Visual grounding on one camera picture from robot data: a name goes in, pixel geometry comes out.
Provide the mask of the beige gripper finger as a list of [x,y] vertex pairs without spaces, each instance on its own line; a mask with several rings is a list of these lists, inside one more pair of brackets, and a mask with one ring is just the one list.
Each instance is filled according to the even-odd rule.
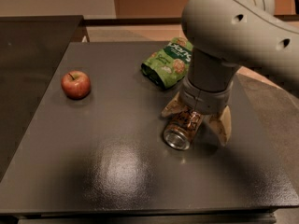
[[162,110],[161,116],[163,118],[170,117],[172,115],[176,115],[180,112],[187,111],[189,108],[183,103],[180,98],[179,93],[177,93],[173,99],[166,105],[166,107]]
[[211,115],[207,123],[214,134],[218,136],[220,143],[226,146],[232,133],[230,107],[226,106],[220,113]]

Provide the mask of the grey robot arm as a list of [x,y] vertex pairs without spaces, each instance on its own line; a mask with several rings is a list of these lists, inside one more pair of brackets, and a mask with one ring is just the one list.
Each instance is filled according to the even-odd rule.
[[228,142],[233,79],[242,66],[298,95],[299,31],[274,11],[274,0],[189,0],[181,26],[193,45],[191,64],[162,111],[172,118],[164,129],[170,147],[188,149],[203,121]]

